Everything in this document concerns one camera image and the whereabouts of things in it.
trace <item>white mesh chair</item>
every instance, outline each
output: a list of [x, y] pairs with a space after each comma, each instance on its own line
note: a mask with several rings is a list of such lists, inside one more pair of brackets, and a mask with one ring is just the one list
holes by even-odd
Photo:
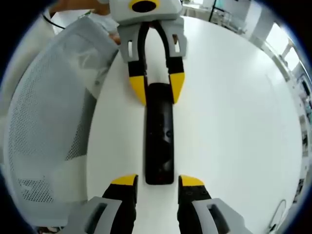
[[116, 53], [107, 34], [81, 18], [38, 54], [15, 90], [4, 165], [10, 194], [31, 225], [65, 226], [70, 210], [86, 198], [81, 156], [99, 80]]

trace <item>robotic arm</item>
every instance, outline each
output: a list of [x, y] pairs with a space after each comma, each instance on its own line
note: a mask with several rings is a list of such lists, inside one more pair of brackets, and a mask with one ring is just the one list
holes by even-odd
[[[73, 211], [60, 234], [131, 234], [136, 219], [137, 175], [118, 178], [102, 197]], [[177, 219], [181, 234], [252, 234], [243, 217], [211, 199], [199, 179], [179, 176]]]
[[[184, 19], [180, 0], [111, 0], [111, 15], [119, 24], [119, 50], [128, 64], [129, 81], [146, 106], [145, 178], [151, 185], [174, 181], [173, 104], [184, 83], [182, 58], [186, 54]], [[148, 85], [145, 39], [150, 27], [159, 33], [165, 48], [169, 84]]]

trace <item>black object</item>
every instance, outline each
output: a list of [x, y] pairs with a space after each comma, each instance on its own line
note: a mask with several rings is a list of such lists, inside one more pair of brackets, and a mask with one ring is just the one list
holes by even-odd
[[138, 1], [132, 5], [132, 10], [139, 13], [145, 13], [153, 11], [156, 8], [156, 4], [152, 1]]
[[172, 103], [169, 84], [148, 86], [145, 142], [145, 179], [148, 184], [172, 184], [174, 181]]
[[178, 182], [177, 219], [181, 234], [202, 234], [202, 229], [193, 201], [211, 199], [204, 185], [183, 186], [182, 178]]
[[137, 218], [137, 180], [133, 185], [110, 184], [102, 197], [121, 200], [122, 203], [116, 213], [110, 234], [131, 234]]
[[307, 83], [305, 81], [302, 82], [302, 86], [303, 86], [304, 91], [306, 92], [306, 94], [308, 96], [310, 96], [310, 91], [309, 91], [308, 85], [307, 85]]

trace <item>white wall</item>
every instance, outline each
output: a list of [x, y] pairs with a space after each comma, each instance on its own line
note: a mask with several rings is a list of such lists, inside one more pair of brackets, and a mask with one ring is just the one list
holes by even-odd
[[219, 0], [222, 4], [222, 9], [232, 13], [233, 16], [245, 20], [250, 0]]
[[258, 2], [252, 0], [250, 2], [248, 13], [245, 19], [246, 32], [243, 35], [245, 38], [249, 39], [251, 35], [253, 34], [254, 29], [256, 28], [257, 23], [260, 19], [261, 12], [262, 12], [262, 6]]
[[256, 27], [254, 28], [252, 36], [257, 37], [262, 41], [265, 41], [272, 29], [275, 18], [276, 17], [274, 13], [270, 9], [262, 6], [260, 18]]
[[203, 6], [211, 8], [213, 6], [214, 2], [215, 2], [215, 0], [203, 0]]

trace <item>person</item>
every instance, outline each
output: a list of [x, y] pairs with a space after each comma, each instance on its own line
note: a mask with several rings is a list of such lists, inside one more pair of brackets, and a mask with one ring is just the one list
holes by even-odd
[[49, 13], [52, 17], [56, 12], [85, 9], [92, 9], [89, 18], [99, 23], [109, 33], [109, 37], [120, 45], [118, 24], [110, 15], [109, 4], [99, 3], [98, 0], [58, 0], [49, 8]]

